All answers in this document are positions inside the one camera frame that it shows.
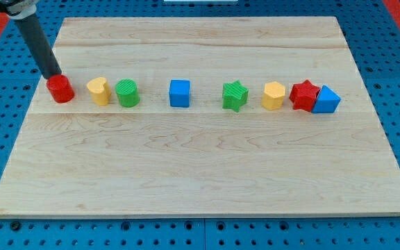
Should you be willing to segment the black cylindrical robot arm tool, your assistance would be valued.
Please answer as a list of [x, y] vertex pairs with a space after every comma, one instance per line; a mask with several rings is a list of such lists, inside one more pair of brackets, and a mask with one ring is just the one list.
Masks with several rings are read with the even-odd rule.
[[14, 21], [42, 76], [62, 74], [52, 46], [36, 15], [38, 0], [0, 0], [0, 14]]

